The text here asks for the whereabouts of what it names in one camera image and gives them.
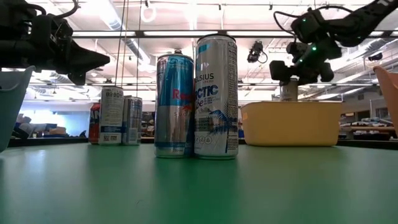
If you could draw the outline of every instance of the silver can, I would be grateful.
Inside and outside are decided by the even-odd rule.
[[[235,40],[208,35],[197,44],[195,154],[233,159],[238,154],[238,69]]]
[[[283,102],[297,102],[299,97],[299,81],[291,78],[289,83],[282,83],[280,86],[280,100]]]
[[[102,146],[115,146],[122,142],[123,89],[105,86],[101,92],[99,140]]]
[[[157,61],[155,155],[193,154],[193,60],[168,54]]]
[[[122,144],[137,146],[141,143],[142,98],[124,97]]]

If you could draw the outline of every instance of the window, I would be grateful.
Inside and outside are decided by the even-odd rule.
[[[376,116],[381,119],[389,119],[390,113],[387,108],[378,108],[376,109]]]

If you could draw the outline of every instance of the orange object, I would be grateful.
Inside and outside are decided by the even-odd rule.
[[[334,146],[340,102],[257,102],[241,108],[244,140],[253,146]]]
[[[373,70],[379,80],[392,123],[398,134],[398,73],[390,73],[379,66],[374,67]]]

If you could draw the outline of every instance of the yellow plastic bin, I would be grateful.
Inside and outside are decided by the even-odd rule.
[[[248,103],[241,108],[244,139],[253,146],[334,146],[340,102]]]

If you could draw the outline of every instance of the table surface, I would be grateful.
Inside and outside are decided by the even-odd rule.
[[[355,147],[21,147],[0,154],[0,223],[397,223],[397,171],[398,151]]]

